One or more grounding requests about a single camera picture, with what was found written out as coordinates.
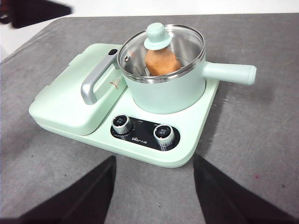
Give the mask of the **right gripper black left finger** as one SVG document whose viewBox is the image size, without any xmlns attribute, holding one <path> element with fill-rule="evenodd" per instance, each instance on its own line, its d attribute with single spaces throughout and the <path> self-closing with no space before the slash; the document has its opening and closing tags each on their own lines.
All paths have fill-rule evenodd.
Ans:
<svg viewBox="0 0 299 224">
<path fill-rule="evenodd" d="M 114 192 L 110 156 L 70 187 L 20 216 L 23 224 L 103 224 Z"/>
</svg>

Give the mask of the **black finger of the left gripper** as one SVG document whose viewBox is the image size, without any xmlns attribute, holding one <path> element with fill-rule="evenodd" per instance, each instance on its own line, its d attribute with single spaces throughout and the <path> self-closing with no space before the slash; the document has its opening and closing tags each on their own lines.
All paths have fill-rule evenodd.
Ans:
<svg viewBox="0 0 299 224">
<path fill-rule="evenodd" d="M 72 13 L 67 5 L 50 0 L 2 0 L 0 23 L 19 29 Z"/>
</svg>

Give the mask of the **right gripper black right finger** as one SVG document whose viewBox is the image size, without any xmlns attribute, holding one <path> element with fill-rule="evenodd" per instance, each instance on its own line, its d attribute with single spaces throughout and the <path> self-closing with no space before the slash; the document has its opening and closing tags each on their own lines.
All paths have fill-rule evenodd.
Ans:
<svg viewBox="0 0 299 224">
<path fill-rule="evenodd" d="M 195 154 L 196 193 L 207 224 L 297 224 L 291 216 L 245 189 L 202 156 Z"/>
</svg>

